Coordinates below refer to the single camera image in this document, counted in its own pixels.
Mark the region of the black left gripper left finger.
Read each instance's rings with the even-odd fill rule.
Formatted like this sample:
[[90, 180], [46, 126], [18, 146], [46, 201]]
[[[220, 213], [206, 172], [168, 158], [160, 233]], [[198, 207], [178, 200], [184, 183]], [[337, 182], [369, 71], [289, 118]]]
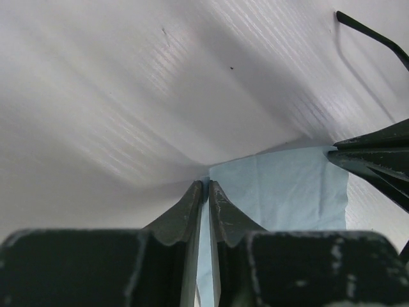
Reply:
[[2, 306], [193, 306], [203, 183], [141, 229], [26, 228], [1, 244]]

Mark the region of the light blue cleaning cloth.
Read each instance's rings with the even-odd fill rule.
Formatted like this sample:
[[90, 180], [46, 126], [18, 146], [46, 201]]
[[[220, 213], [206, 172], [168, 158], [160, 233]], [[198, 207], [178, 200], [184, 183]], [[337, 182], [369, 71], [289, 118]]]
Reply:
[[344, 230], [348, 173], [327, 159], [331, 146], [275, 151], [225, 162], [204, 178], [268, 231]]

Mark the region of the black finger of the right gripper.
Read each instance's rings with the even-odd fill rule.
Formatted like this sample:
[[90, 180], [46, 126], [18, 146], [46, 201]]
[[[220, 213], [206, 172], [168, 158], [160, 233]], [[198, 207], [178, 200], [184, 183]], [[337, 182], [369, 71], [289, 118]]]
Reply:
[[408, 147], [409, 119], [334, 144], [338, 150]]
[[408, 210], [408, 149], [336, 150], [327, 154], [336, 166], [369, 182]]

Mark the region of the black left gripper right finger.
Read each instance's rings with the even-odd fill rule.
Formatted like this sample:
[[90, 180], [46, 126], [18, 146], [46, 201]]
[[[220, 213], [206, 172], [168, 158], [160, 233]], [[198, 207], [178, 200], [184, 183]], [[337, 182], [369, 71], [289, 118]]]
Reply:
[[408, 271], [367, 231], [269, 232], [209, 185], [216, 306], [407, 306]]

